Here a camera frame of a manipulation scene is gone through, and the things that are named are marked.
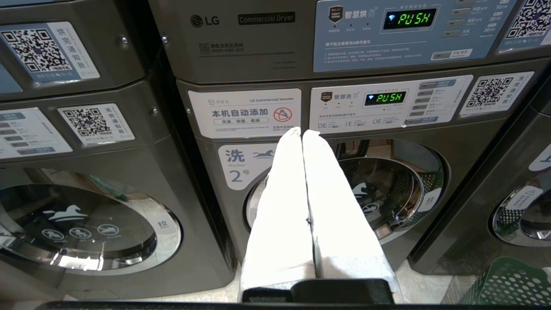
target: gray metal panel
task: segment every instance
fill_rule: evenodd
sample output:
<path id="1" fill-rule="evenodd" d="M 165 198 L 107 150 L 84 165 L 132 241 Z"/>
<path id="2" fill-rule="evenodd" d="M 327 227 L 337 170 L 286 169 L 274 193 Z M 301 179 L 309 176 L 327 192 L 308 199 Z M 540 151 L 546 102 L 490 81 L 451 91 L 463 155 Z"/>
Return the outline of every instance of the gray metal panel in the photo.
<path id="1" fill-rule="evenodd" d="M 146 79 L 133 83 L 120 89 L 102 92 L 66 95 L 43 99 L 13 101 L 0 104 L 1 110 L 23 109 L 38 107 L 49 119 L 63 138 L 73 148 L 71 153 L 52 154 L 35 157 L 36 159 L 48 159 L 57 157 L 72 157 L 89 153 L 114 151 L 117 149 L 141 147 L 149 145 L 170 133 L 171 119 L 166 111 L 162 90 L 159 86 L 159 77 L 152 73 Z M 91 104 L 115 103 L 126 119 L 130 129 L 136 137 L 135 140 L 116 142 L 108 145 L 88 145 L 84 147 L 79 138 L 71 130 L 57 108 L 64 106 L 80 106 Z M 152 108 L 159 111 L 152 114 Z M 0 160 L 0 164 L 6 162 L 24 162 L 29 158 L 11 158 Z"/>
<path id="2" fill-rule="evenodd" d="M 523 1 L 517 1 L 513 12 Z M 193 83 L 227 83 L 276 81 L 327 77 L 371 76 L 380 74 L 441 70 L 465 66 L 480 66 L 533 57 L 551 52 L 550 46 L 517 50 L 499 54 L 496 48 L 515 14 L 510 14 L 486 58 L 478 60 L 435 63 L 430 65 L 374 68 L 369 70 L 316 73 L 312 70 L 314 28 L 317 0 L 281 1 L 176 1 L 149 0 L 160 31 L 169 39 L 165 50 L 177 78 Z M 295 12 L 294 23 L 243 25 L 237 15 L 269 12 Z M 203 22 L 191 23 L 193 15 Z M 213 23 L 217 17 L 219 24 Z M 231 44 L 240 42 L 253 46 L 254 54 L 237 57 L 200 57 L 201 43 Z"/>
<path id="3" fill-rule="evenodd" d="M 93 174 L 151 196 L 169 208 L 183 227 L 180 249 L 167 262 L 136 274 L 83 276 L 52 271 L 28 260 L 8 259 L 4 255 L 0 258 L 79 299 L 160 297 L 225 286 L 234 278 L 232 254 L 229 248 L 220 249 L 221 237 L 211 228 L 210 215 L 205 214 L 177 143 L 170 136 L 148 147 L 0 165 Z"/>
<path id="4" fill-rule="evenodd" d="M 481 66 L 481 67 L 469 67 L 462 69 L 453 69 L 437 72 L 423 72 L 423 73 L 406 73 L 406 74 L 394 74 L 387 76 L 379 77 L 362 77 L 362 78 L 346 78 L 346 79 L 328 79 L 328 80 L 314 80 L 314 81 L 299 81 L 299 82 L 280 82 L 280 83 L 254 83 L 254 84 L 231 84 L 231 85 L 195 85 L 191 83 L 186 83 L 183 81 L 177 81 L 180 94 L 182 96 L 183 104 L 186 108 L 192 110 L 189 96 L 187 95 L 188 90 L 194 90 L 196 92 L 224 92 L 231 90 L 258 90 L 258 89 L 279 89 L 279 88 L 300 88 L 302 90 L 302 118 L 301 118 L 301 128 L 306 130 L 309 128 L 309 113 L 310 113 L 310 91 L 313 87 L 331 87 L 339 85 L 357 85 L 357 84 L 370 84 L 370 83 L 388 83 L 388 82 L 399 82 L 399 81 L 412 81 L 417 79 L 431 79 L 431 78 L 442 78 L 442 77 L 451 77 L 451 76 L 461 76 L 466 74 L 474 75 L 473 83 L 474 84 L 479 76 L 489 75 L 489 74 L 499 74 L 507 72 L 524 72 L 524 71 L 534 71 L 535 74 L 532 77 L 529 84 L 526 85 L 523 92 L 518 96 L 516 102 L 513 106 L 507 111 L 501 111 L 490 114 L 482 114 L 475 117 L 459 117 L 459 112 L 461 107 L 466 100 L 466 95 L 471 91 L 472 87 L 469 87 L 466 91 L 466 95 L 463 97 L 463 101 L 460 103 L 459 108 L 456 111 L 455 117 L 449 123 L 436 124 L 436 125 L 425 125 L 423 128 L 438 128 L 442 126 L 450 126 L 456 124 L 466 124 L 470 122 L 477 122 L 483 120 L 498 119 L 503 117 L 508 117 L 511 113 L 520 105 L 523 97 L 529 91 L 531 86 L 537 80 L 541 72 L 547 67 L 549 63 L 549 58 L 540 58 L 536 60 L 528 61 L 519 61 L 513 63 L 503 63 L 499 65 L 490 65 L 490 66 Z M 197 121 L 193 113 L 188 114 L 190 123 L 193 127 L 193 132 L 196 137 L 199 137 L 204 140 L 222 143 L 230 141 L 239 141 L 239 139 L 219 139 L 219 140 L 210 140 L 205 137 L 202 137 L 197 125 Z M 360 134 L 376 134 L 382 132 L 390 131 L 403 131 L 409 129 L 390 129 L 390 130 L 377 130 L 369 132 L 357 132 L 357 133 L 339 133 L 334 136 L 354 136 Z M 251 138 L 247 139 L 248 141 L 273 141 L 270 138 Z"/>
<path id="5" fill-rule="evenodd" d="M 147 4 L 138 2 L 132 5 Z M 131 21 L 129 8 L 125 7 L 122 0 L 78 0 L 4 7 L 0 8 L 0 21 L 2 25 L 70 22 L 100 74 L 99 78 L 70 83 L 36 83 L 0 40 L 2 64 L 23 89 L 21 93 L 0 94 L 0 101 L 122 86 L 145 76 L 152 56 L 147 55 L 145 49 L 151 49 L 154 45 L 153 49 L 156 50 L 155 46 L 159 45 L 158 38 L 151 38 L 145 31 L 138 33 L 137 26 Z M 120 36 L 127 37 L 127 45 L 121 44 Z M 142 39 L 147 41 L 147 47 L 143 45 Z"/>
<path id="6" fill-rule="evenodd" d="M 443 208 L 444 204 L 446 204 L 446 201 L 458 187 L 467 172 L 472 169 L 480 154 L 487 147 L 491 139 L 494 138 L 504 122 L 505 119 L 496 119 L 440 128 L 402 130 L 400 132 L 373 134 L 364 133 L 362 135 L 356 134 L 349 137 L 327 139 L 329 143 L 340 143 L 358 139 L 402 139 L 413 141 L 435 150 L 442 156 L 446 163 L 449 170 L 447 171 L 448 179 L 446 180 L 446 188 L 433 212 L 427 215 L 426 219 L 414 226 L 405 235 L 383 245 L 383 249 L 385 253 L 387 253 L 387 257 L 393 268 L 397 269 L 406 259 L 407 255 L 421 238 L 435 215 Z M 237 257 L 242 260 L 245 256 L 247 240 L 249 238 L 249 231 L 244 219 L 244 205 L 254 184 L 259 181 L 265 173 L 255 179 L 247 188 L 240 191 L 231 190 L 225 182 L 218 155 L 218 149 L 226 143 L 213 144 L 201 139 L 197 139 L 197 143 L 220 203 L 220 208 L 226 219 L 226 224 L 230 229 L 230 235 L 234 240 Z"/>
<path id="7" fill-rule="evenodd" d="M 412 268 L 423 274 L 481 274 L 498 256 L 531 266 L 551 265 L 549 248 L 518 247 L 489 232 L 495 207 L 540 172 L 528 166 L 551 142 L 551 117 L 526 109 L 508 135 L 482 163 L 430 234 L 412 254 Z"/>

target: washer door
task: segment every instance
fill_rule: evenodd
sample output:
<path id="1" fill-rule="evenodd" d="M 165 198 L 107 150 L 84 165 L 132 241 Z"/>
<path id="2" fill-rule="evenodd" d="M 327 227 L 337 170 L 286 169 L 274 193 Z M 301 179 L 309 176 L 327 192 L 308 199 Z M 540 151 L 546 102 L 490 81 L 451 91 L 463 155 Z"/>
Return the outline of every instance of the washer door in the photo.
<path id="1" fill-rule="evenodd" d="M 425 217 L 444 187 L 445 167 L 424 146 L 404 140 L 355 140 L 332 145 L 352 192 L 381 244 L 394 240 Z M 261 178 L 244 206 L 252 227 L 266 187 Z"/>
<path id="2" fill-rule="evenodd" d="M 551 247 L 551 170 L 519 186 L 496 208 L 491 229 L 524 247 Z"/>
<path id="3" fill-rule="evenodd" d="M 123 187 L 59 170 L 0 170 L 0 245 L 82 275 L 155 267 L 177 251 L 180 225 L 163 205 Z"/>

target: qr code sticker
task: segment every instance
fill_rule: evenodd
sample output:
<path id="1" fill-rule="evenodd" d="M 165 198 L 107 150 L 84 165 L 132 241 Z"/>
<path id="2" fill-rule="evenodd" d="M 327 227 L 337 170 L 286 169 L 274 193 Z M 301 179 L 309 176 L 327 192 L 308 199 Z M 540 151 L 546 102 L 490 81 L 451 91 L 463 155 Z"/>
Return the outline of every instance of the qr code sticker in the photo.
<path id="1" fill-rule="evenodd" d="M 551 0 L 527 0 L 506 39 L 544 35 L 551 25 Z"/>
<path id="2" fill-rule="evenodd" d="M 30 72 L 72 70 L 47 29 L 8 30 L 2 36 Z"/>
<path id="3" fill-rule="evenodd" d="M 97 108 L 65 110 L 63 113 L 81 137 L 111 133 L 111 128 Z"/>
<path id="4" fill-rule="evenodd" d="M 507 90 L 514 77 L 483 79 L 472 91 L 467 107 L 495 105 Z"/>
<path id="5" fill-rule="evenodd" d="M 210 53 L 210 44 L 209 43 L 199 43 L 199 50 L 202 54 Z"/>

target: washing machine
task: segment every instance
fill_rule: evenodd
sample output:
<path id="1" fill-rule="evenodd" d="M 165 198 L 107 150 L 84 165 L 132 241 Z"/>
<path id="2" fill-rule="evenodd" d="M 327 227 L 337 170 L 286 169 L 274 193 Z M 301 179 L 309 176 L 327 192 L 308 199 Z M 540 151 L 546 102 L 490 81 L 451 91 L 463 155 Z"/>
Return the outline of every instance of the washing machine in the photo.
<path id="1" fill-rule="evenodd" d="M 396 269 L 548 63 L 544 57 L 377 77 L 177 83 L 239 259 L 278 137 L 301 126 L 332 145 Z"/>
<path id="2" fill-rule="evenodd" d="M 480 275 L 499 256 L 551 266 L 551 79 L 412 253 L 425 274 Z"/>
<path id="3" fill-rule="evenodd" d="M 435 71 L 551 53 L 547 0 L 149 0 L 178 79 Z"/>
<path id="4" fill-rule="evenodd" d="M 234 278 L 219 208 L 168 117 L 166 81 L 154 70 L 121 88 L 0 104 L 1 261 L 78 300 Z"/>
<path id="5" fill-rule="evenodd" d="M 146 0 L 3 0 L 0 101 L 120 87 L 160 48 Z"/>

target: white label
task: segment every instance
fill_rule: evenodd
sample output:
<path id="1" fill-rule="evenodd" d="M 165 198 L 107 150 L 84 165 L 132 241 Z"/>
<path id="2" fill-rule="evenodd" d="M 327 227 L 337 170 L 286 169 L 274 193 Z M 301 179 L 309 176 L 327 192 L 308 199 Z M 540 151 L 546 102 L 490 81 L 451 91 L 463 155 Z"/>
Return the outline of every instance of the white label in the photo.
<path id="1" fill-rule="evenodd" d="M 298 88 L 187 93 L 207 138 L 280 137 L 300 126 Z"/>
<path id="2" fill-rule="evenodd" d="M 509 201 L 507 210 L 525 210 L 543 193 L 543 189 L 525 186 Z"/>
<path id="3" fill-rule="evenodd" d="M 277 143 L 224 145 L 218 149 L 228 187 L 246 188 L 272 166 Z"/>
<path id="4" fill-rule="evenodd" d="M 310 129 L 340 133 L 449 122 L 472 79 L 312 88 Z"/>
<path id="5" fill-rule="evenodd" d="M 134 140 L 134 134 L 114 103 L 57 109 L 84 145 Z"/>
<path id="6" fill-rule="evenodd" d="M 461 116 L 508 110 L 534 72 L 481 76 L 461 109 Z"/>
<path id="7" fill-rule="evenodd" d="M 0 111 L 0 159 L 72 151 L 38 108 Z"/>
<path id="8" fill-rule="evenodd" d="M 530 171 L 540 171 L 551 167 L 551 144 L 528 166 Z"/>
<path id="9" fill-rule="evenodd" d="M 434 205 L 436 205 L 436 202 L 438 202 L 438 198 L 440 198 L 440 193 L 442 192 L 442 188 L 437 188 L 435 190 L 432 190 L 425 194 L 423 197 L 423 202 L 419 206 L 419 209 L 417 212 L 425 212 L 430 211 Z"/>
<path id="10" fill-rule="evenodd" d="M 73 25 L 69 22 L 48 23 L 53 35 L 60 43 L 61 48 L 69 57 L 73 68 L 78 72 L 81 79 L 99 78 L 100 73 L 94 66 L 92 58 L 84 48 Z"/>

